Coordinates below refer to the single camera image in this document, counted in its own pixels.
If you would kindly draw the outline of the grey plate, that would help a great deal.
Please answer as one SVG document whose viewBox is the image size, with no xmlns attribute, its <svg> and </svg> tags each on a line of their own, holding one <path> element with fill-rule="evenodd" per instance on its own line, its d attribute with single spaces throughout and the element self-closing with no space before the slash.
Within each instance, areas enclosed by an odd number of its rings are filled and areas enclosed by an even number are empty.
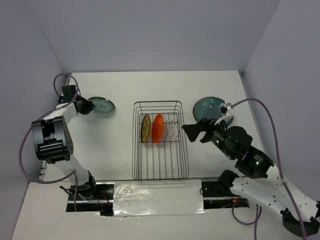
<svg viewBox="0 0 320 240">
<path fill-rule="evenodd" d="M 195 121 L 198 123 L 202 118 L 218 119 L 221 117 L 219 105 L 226 103 L 221 98 L 214 96 L 203 97 L 198 100 L 192 109 Z"/>
</svg>

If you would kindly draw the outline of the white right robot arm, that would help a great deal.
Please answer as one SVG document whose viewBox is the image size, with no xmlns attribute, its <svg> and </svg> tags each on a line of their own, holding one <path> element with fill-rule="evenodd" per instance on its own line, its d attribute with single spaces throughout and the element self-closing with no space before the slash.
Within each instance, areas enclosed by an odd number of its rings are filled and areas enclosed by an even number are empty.
<svg viewBox="0 0 320 240">
<path fill-rule="evenodd" d="M 243 127 L 228 128 L 224 122 L 203 118 L 196 124 L 183 125 L 182 129 L 191 142 L 204 132 L 201 143 L 213 143 L 229 160 L 235 161 L 235 168 L 243 176 L 224 170 L 217 180 L 221 195 L 238 195 L 270 209 L 282 219 L 283 226 L 298 237 L 318 233 L 320 203 L 282 178 L 275 163 L 252 146 L 253 138 Z"/>
</svg>

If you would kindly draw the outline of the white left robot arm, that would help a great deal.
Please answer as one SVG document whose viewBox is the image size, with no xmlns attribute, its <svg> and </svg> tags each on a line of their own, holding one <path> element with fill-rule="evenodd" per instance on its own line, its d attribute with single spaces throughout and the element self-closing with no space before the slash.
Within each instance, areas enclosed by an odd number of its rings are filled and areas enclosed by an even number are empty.
<svg viewBox="0 0 320 240">
<path fill-rule="evenodd" d="M 39 160 L 58 168 L 64 175 L 75 172 L 68 177 L 73 197 L 81 200 L 91 200 L 98 194 L 93 175 L 82 167 L 74 155 L 68 123 L 77 114 L 87 115 L 94 108 L 94 104 L 77 93 L 76 85 L 62 87 L 62 96 L 56 110 L 49 115 L 31 123 L 31 132 L 35 154 Z"/>
</svg>

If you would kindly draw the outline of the orange plate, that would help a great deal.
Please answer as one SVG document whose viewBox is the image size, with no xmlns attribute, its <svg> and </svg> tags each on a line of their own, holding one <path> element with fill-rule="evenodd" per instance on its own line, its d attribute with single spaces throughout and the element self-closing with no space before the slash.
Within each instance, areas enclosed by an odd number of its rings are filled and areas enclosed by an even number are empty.
<svg viewBox="0 0 320 240">
<path fill-rule="evenodd" d="M 164 118 L 162 114 L 157 114 L 152 124 L 151 138 L 153 143 L 158 143 L 164 131 Z"/>
</svg>

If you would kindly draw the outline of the dark speckled plate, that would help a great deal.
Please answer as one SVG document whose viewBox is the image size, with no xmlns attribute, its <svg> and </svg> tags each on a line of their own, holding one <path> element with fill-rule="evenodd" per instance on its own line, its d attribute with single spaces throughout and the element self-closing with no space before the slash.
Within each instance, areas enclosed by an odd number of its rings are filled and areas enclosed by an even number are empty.
<svg viewBox="0 0 320 240">
<path fill-rule="evenodd" d="M 93 105 L 93 111 L 100 114 L 114 114 L 116 111 L 115 104 L 105 98 L 100 96 L 93 96 L 88 99 Z"/>
</svg>

